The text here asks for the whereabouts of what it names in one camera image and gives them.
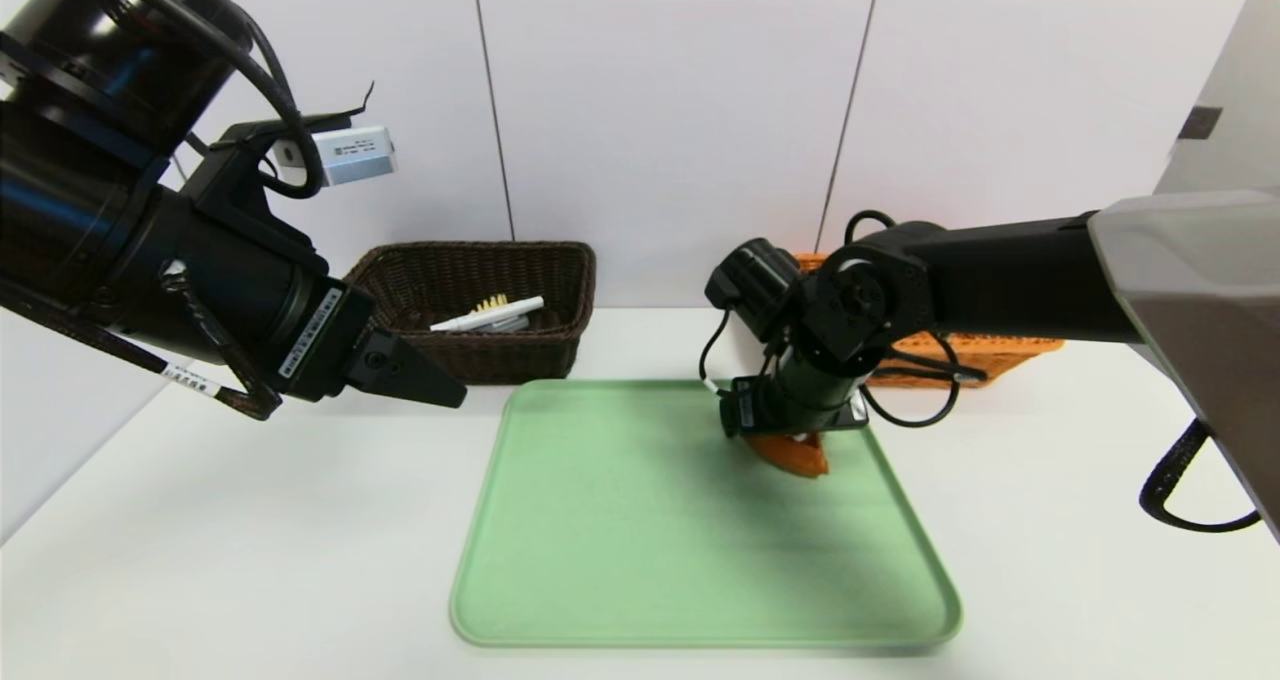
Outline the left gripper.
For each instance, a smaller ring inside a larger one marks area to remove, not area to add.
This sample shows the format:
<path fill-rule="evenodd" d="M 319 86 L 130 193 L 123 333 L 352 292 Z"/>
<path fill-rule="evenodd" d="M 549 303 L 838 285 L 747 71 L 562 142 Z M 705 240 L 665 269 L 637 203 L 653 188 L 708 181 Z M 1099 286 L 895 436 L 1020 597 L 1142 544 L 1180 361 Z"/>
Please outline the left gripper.
<path fill-rule="evenodd" d="M 271 214 L 259 184 L 232 193 L 159 184 L 134 260 L 146 278 L 134 332 L 150 344 L 212 364 L 238 351 L 264 385 L 311 402 L 346 384 L 444 409 L 468 393 L 406 339 L 366 332 L 372 301 Z"/>

